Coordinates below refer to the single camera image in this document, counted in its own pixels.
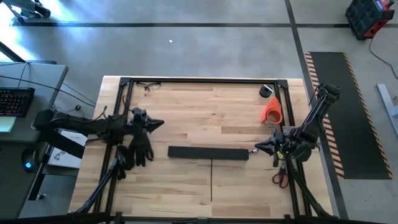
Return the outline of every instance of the scissors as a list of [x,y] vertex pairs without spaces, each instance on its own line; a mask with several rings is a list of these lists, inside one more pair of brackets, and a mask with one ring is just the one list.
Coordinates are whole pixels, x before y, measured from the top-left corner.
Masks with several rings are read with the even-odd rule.
[[282,161],[279,172],[272,177],[272,182],[274,184],[279,184],[279,187],[284,189],[289,184],[289,178],[286,172],[286,161]]

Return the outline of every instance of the orange striped border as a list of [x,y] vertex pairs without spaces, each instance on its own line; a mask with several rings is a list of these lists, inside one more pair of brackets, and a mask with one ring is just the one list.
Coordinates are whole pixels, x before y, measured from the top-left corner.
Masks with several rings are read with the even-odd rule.
[[[310,72],[310,78],[312,83],[312,88],[317,94],[317,87],[319,85],[317,71],[313,64],[312,56],[310,52],[305,53],[305,60],[307,61],[308,71]],[[323,127],[326,132],[326,140],[328,141],[331,158],[333,159],[333,164],[335,166],[335,171],[338,177],[344,178],[343,164],[341,163],[340,155],[338,153],[338,148],[335,140],[335,135],[333,134],[333,128],[331,127],[329,116],[326,114],[322,121]]]
[[379,137],[377,136],[376,128],[375,128],[374,125],[373,125],[373,121],[372,121],[372,118],[371,118],[371,116],[370,116],[370,114],[369,114],[368,107],[366,106],[366,103],[365,103],[365,101],[363,100],[363,96],[362,96],[362,93],[361,93],[361,89],[359,89],[358,81],[357,81],[357,79],[356,79],[356,77],[355,77],[355,74],[354,74],[353,66],[352,66],[352,64],[349,62],[348,56],[347,56],[346,53],[344,53],[344,58],[346,59],[348,69],[349,69],[349,71],[350,71],[350,73],[351,73],[351,76],[353,77],[353,81],[354,81],[356,90],[357,90],[357,92],[358,92],[359,98],[361,99],[363,109],[365,110],[366,116],[368,117],[368,121],[369,121],[369,124],[371,125],[374,138],[376,139],[377,145],[379,146],[380,154],[381,154],[381,156],[383,157],[384,164],[386,165],[386,169],[387,169],[387,171],[388,171],[388,176],[390,177],[390,179],[392,179],[392,178],[393,178],[393,175],[392,175],[392,171],[391,171],[390,165],[388,164],[388,161],[387,161],[387,156],[386,156],[386,154],[384,153],[384,150],[383,150],[383,147],[382,147],[382,145],[381,145],[380,139],[379,139]]

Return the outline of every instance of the gray floor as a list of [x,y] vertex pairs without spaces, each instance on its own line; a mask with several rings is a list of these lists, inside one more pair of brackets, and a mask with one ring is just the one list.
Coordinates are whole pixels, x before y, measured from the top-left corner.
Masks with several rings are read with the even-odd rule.
[[[345,23],[349,0],[290,0],[297,23]],[[279,0],[42,0],[52,21],[288,23]],[[391,21],[398,23],[398,16]],[[238,27],[8,27],[0,36],[21,57],[69,66],[65,82],[92,100],[103,75],[303,78],[291,28]],[[398,80],[349,29],[298,29],[304,51],[346,52],[395,175],[398,138],[376,90],[385,83],[398,95]],[[398,69],[398,29],[385,28],[373,50]],[[60,94],[63,110],[77,101]],[[93,109],[82,105],[91,116]],[[74,178],[46,177],[49,197],[29,202],[21,216],[67,212]],[[350,219],[396,223],[398,180],[340,180]]]

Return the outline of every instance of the desk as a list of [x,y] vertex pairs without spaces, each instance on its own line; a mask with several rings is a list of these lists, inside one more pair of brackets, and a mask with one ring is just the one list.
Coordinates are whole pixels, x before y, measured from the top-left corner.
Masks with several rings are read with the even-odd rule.
[[[94,117],[106,105],[108,111],[113,110],[119,80],[120,77],[104,77]],[[301,124],[309,111],[303,81],[287,81],[294,118]],[[123,212],[127,217],[190,218],[283,218],[284,214],[293,214],[289,188],[280,189],[271,182],[277,169],[263,152],[251,155],[247,162],[213,161],[212,164],[210,160],[167,157],[168,145],[252,149],[255,143],[268,139],[272,128],[259,124],[259,118],[270,98],[259,96],[260,87],[260,84],[163,83],[145,95],[143,87],[134,84],[130,108],[145,108],[150,117],[164,119],[165,124],[150,135],[155,160],[148,162],[147,167],[127,171],[126,179],[117,182],[111,212]],[[124,144],[128,145],[130,140],[131,137],[125,136]],[[71,211],[78,209],[96,187],[104,151],[101,142],[86,147]],[[304,170],[308,187],[331,213],[316,150],[304,164]],[[101,211],[107,193],[105,188]],[[298,200],[302,208],[301,193]]]
[[[0,65],[12,64],[0,62]],[[19,78],[24,63],[0,67],[0,75]],[[26,66],[22,79],[44,85],[60,88],[68,67],[65,65],[30,64]],[[0,86],[17,86],[17,80],[0,78]],[[25,203],[29,189],[36,174],[26,173],[21,165],[21,153],[26,147],[37,139],[39,133],[30,127],[36,112],[53,105],[58,91],[53,89],[21,82],[23,87],[35,88],[34,100],[25,118],[17,118],[10,134],[0,134],[0,202],[7,202],[0,210],[0,218],[17,218]]]

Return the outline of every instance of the wooden tabletop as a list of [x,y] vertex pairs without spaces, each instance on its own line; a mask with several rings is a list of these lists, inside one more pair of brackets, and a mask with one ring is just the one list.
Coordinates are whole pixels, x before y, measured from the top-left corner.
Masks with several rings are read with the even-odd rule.
[[[104,77],[94,117],[104,106],[114,108],[120,77]],[[288,79],[295,123],[308,115],[308,101],[301,79]],[[155,160],[127,171],[116,184],[112,213],[134,217],[283,218],[293,215],[289,188],[271,182],[278,168],[264,152],[248,161],[169,159],[168,146],[254,149],[271,131],[259,122],[270,98],[259,96],[258,84],[163,83],[150,92],[134,86],[130,108],[146,109],[165,124],[150,135]],[[282,106],[285,107],[282,94]],[[124,145],[132,136],[124,137]],[[70,210],[76,210],[97,186],[105,144],[86,146]],[[319,152],[303,164],[308,188],[331,213],[330,198]],[[304,211],[300,190],[298,201]],[[104,190],[104,210],[108,187]]]

